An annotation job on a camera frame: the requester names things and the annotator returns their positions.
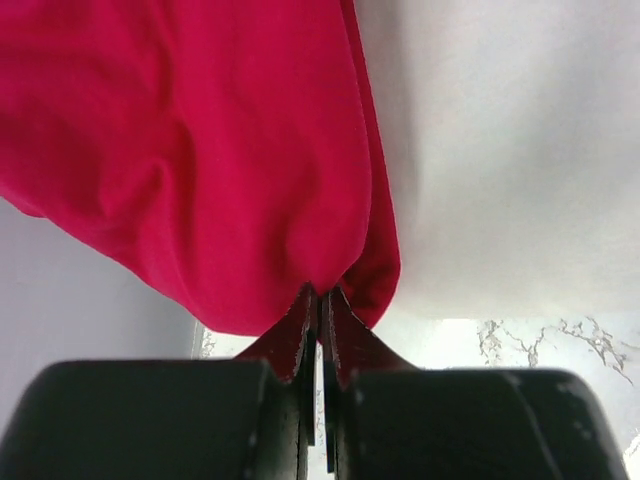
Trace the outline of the crimson red t shirt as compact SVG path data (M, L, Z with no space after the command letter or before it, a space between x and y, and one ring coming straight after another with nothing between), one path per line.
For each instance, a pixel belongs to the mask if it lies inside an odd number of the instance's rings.
M224 333L399 280L350 1L3 2L1 194Z

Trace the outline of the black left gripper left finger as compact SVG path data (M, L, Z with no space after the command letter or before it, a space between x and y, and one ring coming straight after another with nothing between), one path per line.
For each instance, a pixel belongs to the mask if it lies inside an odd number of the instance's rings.
M317 294L223 360L45 368L1 440L5 479L303 479L314 442Z

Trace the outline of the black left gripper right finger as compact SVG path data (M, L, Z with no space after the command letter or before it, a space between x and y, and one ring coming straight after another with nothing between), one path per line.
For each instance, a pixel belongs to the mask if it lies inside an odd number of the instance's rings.
M421 369L319 303L327 470L337 479L624 479L593 391L554 369Z

